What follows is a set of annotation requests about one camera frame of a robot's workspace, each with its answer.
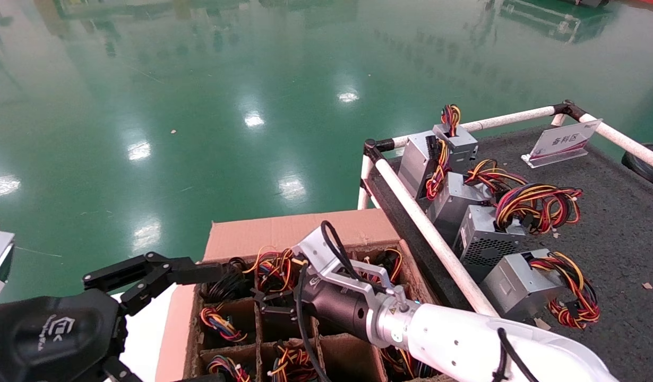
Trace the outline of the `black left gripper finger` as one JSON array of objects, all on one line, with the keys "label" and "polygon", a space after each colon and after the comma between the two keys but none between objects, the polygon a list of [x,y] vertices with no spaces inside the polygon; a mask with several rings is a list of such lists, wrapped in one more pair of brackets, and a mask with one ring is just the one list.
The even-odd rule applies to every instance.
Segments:
[{"label": "black left gripper finger", "polygon": [[[143,381],[117,357],[108,358],[103,363],[102,369],[108,379],[112,381]],[[208,374],[190,379],[181,379],[180,381],[225,381],[225,378],[218,374]]]},{"label": "black left gripper finger", "polygon": [[171,285],[215,282],[224,270],[222,264],[196,264],[191,258],[166,258],[151,251],[88,273],[82,283],[85,290],[105,293],[130,286],[119,305],[122,315],[135,315]]}]

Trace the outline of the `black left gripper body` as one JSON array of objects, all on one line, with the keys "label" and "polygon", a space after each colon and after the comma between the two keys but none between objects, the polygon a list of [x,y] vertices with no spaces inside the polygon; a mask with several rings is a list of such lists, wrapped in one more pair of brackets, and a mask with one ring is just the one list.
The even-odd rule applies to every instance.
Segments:
[{"label": "black left gripper body", "polygon": [[0,381],[104,381],[126,337],[119,302],[96,289],[0,304]]}]

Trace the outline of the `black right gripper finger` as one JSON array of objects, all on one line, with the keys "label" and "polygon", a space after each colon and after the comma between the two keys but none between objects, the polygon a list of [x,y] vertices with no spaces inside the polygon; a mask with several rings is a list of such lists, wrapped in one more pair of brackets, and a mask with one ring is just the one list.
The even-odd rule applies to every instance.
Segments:
[{"label": "black right gripper finger", "polygon": [[268,293],[258,289],[251,289],[251,294],[260,309],[293,309],[296,307],[294,292],[291,289]]},{"label": "black right gripper finger", "polygon": [[291,323],[297,321],[295,307],[262,307],[262,316],[271,323]]}]

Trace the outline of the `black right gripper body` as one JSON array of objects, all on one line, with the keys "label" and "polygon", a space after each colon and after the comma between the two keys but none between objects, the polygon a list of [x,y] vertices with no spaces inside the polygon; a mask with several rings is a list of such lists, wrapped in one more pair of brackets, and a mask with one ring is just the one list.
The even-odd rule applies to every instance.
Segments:
[{"label": "black right gripper body", "polygon": [[377,319],[381,297],[329,281],[302,281],[297,285],[297,324],[305,328],[309,315],[369,343],[380,343]]}]

